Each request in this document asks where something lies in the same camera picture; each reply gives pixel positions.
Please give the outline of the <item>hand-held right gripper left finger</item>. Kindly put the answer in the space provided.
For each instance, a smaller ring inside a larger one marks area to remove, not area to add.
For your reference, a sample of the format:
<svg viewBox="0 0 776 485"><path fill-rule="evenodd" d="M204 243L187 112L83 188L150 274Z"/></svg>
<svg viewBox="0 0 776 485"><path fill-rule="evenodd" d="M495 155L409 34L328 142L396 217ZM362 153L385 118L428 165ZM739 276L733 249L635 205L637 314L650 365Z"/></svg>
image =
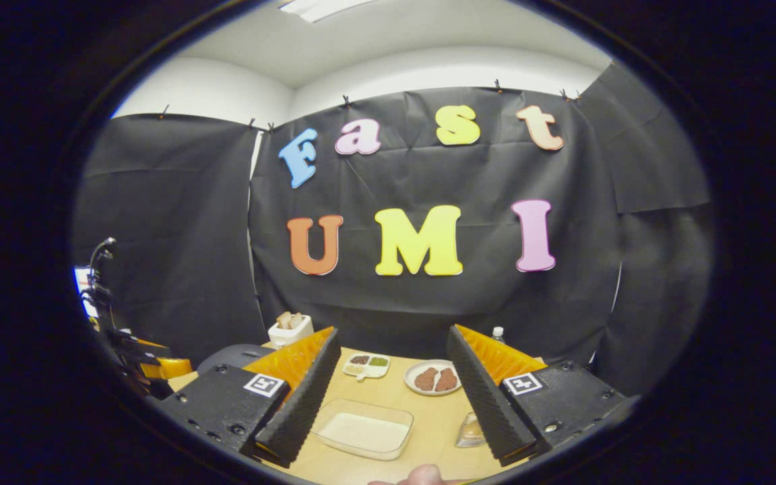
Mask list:
<svg viewBox="0 0 776 485"><path fill-rule="evenodd" d="M288 467L311 431L339 358L337 331L328 327L244 368L214 366L157 404L209 442Z"/></svg>

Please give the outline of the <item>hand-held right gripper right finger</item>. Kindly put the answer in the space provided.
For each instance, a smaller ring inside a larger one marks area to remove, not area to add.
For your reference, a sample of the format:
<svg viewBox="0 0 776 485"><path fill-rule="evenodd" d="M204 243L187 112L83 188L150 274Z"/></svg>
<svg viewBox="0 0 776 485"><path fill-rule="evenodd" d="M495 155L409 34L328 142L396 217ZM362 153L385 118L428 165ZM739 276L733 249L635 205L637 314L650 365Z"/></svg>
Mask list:
<svg viewBox="0 0 776 485"><path fill-rule="evenodd" d="M461 325L450 328L447 353L502 465L574 445L637 404L579 363L548 366Z"/></svg>

